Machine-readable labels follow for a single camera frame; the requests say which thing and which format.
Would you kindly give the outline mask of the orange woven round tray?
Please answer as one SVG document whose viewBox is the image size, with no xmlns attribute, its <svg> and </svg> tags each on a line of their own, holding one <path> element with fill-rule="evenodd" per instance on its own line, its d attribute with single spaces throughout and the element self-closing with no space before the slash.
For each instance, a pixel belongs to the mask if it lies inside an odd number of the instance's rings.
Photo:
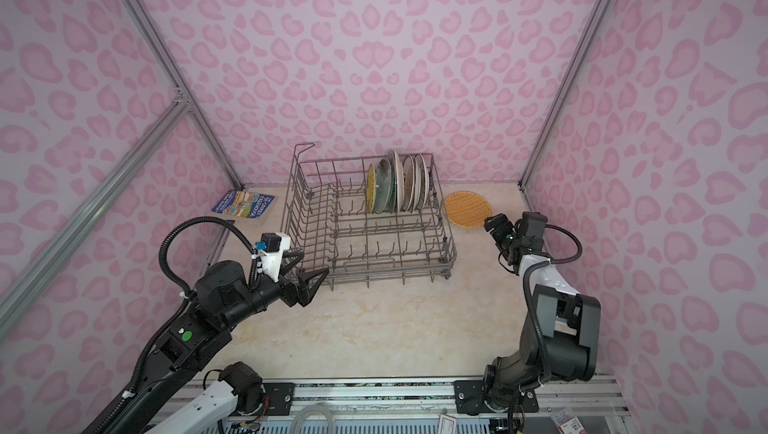
<svg viewBox="0 0 768 434">
<path fill-rule="evenodd" d="M 468 190 L 456 191 L 446 196 L 445 212 L 453 224 L 468 229 L 483 227 L 485 220 L 492 216 L 488 200 Z"/>
</svg>

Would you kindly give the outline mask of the green bamboo woven tray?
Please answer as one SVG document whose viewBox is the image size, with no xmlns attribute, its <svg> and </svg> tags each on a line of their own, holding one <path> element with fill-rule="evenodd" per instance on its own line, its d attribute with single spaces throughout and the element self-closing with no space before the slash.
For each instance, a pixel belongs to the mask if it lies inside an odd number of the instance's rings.
<svg viewBox="0 0 768 434">
<path fill-rule="evenodd" d="M 374 212 L 376 190 L 376 165 L 370 164 L 366 178 L 366 212 L 368 214 L 372 214 Z"/>
</svg>

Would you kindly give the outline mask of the cream floral plate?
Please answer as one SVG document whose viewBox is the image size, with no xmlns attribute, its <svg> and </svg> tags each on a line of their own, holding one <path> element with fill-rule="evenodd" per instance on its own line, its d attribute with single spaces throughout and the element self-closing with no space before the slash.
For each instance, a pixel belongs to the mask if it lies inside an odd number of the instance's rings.
<svg viewBox="0 0 768 434">
<path fill-rule="evenodd" d="M 417 197 L 415 210 L 422 210 L 427 202 L 429 190 L 429 171 L 424 156 L 420 153 L 415 156 L 417 174 Z"/>
</svg>

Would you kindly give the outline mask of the pale green plate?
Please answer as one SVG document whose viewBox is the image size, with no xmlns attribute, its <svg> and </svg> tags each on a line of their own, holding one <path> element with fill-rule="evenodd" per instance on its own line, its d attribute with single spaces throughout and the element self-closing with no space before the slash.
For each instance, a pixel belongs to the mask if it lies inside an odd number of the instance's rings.
<svg viewBox="0 0 768 434">
<path fill-rule="evenodd" d="M 378 162 L 374 170 L 375 193 L 373 213 L 382 214 L 389 208 L 394 190 L 392 163 L 388 158 Z"/>
</svg>

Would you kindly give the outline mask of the white plate orange sunburst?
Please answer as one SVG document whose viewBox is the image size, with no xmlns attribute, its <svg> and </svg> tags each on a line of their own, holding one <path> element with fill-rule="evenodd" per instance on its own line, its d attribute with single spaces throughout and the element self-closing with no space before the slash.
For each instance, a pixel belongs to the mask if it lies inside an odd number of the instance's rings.
<svg viewBox="0 0 768 434">
<path fill-rule="evenodd" d="M 416 161 L 413 155 L 408 155 L 403 164 L 404 194 L 403 210 L 412 212 L 416 202 Z"/>
</svg>

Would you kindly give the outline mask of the grey-blue plate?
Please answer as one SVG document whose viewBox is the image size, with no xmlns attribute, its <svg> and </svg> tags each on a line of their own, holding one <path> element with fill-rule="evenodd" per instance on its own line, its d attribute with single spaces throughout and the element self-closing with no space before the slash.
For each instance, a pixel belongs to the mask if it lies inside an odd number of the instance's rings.
<svg viewBox="0 0 768 434">
<path fill-rule="evenodd" d="M 393 180 L 394 180 L 394 196 L 393 196 L 392 210 L 394 212 L 400 212 L 402 210 L 402 205 L 405 197 L 403 163 L 401 160 L 401 156 L 395 150 L 391 152 L 391 160 L 392 160 L 392 166 L 393 166 Z"/>
</svg>

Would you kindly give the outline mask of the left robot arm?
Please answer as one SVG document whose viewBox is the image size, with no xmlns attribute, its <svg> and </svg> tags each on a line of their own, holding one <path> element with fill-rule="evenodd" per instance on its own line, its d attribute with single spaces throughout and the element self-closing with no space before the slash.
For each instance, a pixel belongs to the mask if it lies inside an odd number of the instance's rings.
<svg viewBox="0 0 768 434">
<path fill-rule="evenodd" d="M 190 304 L 178 310 L 153 335 L 140 353 L 123 391 L 85 429 L 86 433 L 139 433 L 177 391 L 205 369 L 232 340 L 234 328 L 281 300 L 288 306 L 312 302 L 328 276 L 327 267 L 279 269 L 273 280 L 264 276 L 251 287 L 243 266 L 220 261 L 198 279 Z"/>
</svg>

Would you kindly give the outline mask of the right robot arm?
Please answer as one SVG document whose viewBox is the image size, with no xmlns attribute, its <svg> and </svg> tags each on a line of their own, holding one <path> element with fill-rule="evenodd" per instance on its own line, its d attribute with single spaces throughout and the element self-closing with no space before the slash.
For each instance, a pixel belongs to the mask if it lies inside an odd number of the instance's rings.
<svg viewBox="0 0 768 434">
<path fill-rule="evenodd" d="M 499 262 L 522 281 L 526 317 L 516 352 L 486 366 L 483 402 L 512 412 L 527 394 L 551 381 L 589 381 L 597 368 L 600 302 L 571 286 L 558 267 L 578 260 L 581 241 L 548 218 L 526 211 L 484 220 Z"/>
</svg>

